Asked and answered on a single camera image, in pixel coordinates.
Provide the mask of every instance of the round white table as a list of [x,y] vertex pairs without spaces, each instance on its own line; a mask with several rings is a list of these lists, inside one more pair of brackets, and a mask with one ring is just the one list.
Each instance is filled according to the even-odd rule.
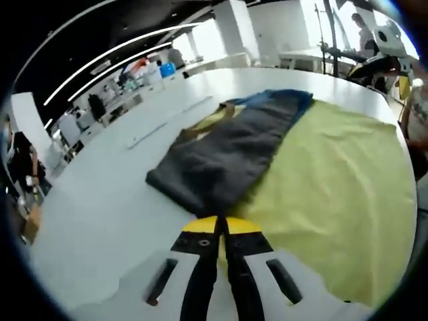
[[[57,178],[43,204],[41,228],[31,252],[36,274],[52,296],[66,310],[103,300],[153,251],[171,248],[183,225],[193,218],[145,183],[147,171],[157,166],[182,128],[212,113],[220,102],[284,88],[311,92],[317,100],[382,122],[397,121],[380,94],[322,74],[222,69],[175,82],[103,130]],[[127,148],[130,141],[147,134]],[[398,126],[397,138],[413,179]],[[416,226],[416,188],[414,196]],[[227,287],[219,279],[216,286]],[[220,290],[212,302],[217,303],[210,306],[210,320],[233,317],[233,302]]]

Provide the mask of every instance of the yellow cloth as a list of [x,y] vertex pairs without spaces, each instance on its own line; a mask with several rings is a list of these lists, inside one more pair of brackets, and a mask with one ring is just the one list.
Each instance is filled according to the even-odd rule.
[[232,213],[261,225],[338,298],[377,306],[408,263],[413,185],[393,125],[315,102]]

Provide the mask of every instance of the cardboard box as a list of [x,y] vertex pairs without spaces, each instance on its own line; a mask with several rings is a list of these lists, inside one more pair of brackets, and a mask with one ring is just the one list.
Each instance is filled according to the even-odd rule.
[[31,244],[34,243],[37,232],[40,228],[40,206],[35,204],[29,212],[27,223],[25,224],[24,237]]

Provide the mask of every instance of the black ceiling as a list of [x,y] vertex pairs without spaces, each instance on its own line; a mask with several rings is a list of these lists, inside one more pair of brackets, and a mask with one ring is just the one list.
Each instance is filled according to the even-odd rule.
[[[37,17],[31,30],[35,50],[48,35],[83,10],[103,1],[56,1]],[[154,30],[177,25],[211,4],[210,0],[115,0],[77,19],[49,40],[30,61],[15,84],[15,92],[33,92],[43,122],[58,118],[68,107],[67,99],[91,78],[96,62],[75,77],[54,99],[43,106],[51,93],[76,70],[110,48]],[[164,34],[136,41],[111,53],[112,63],[150,48]]]

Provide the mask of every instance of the blue container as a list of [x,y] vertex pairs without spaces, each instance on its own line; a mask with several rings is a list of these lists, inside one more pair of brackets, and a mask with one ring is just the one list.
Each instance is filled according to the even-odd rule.
[[175,74],[175,65],[172,62],[168,62],[166,64],[163,64],[160,67],[160,75],[162,76],[162,78],[171,76],[173,74]]

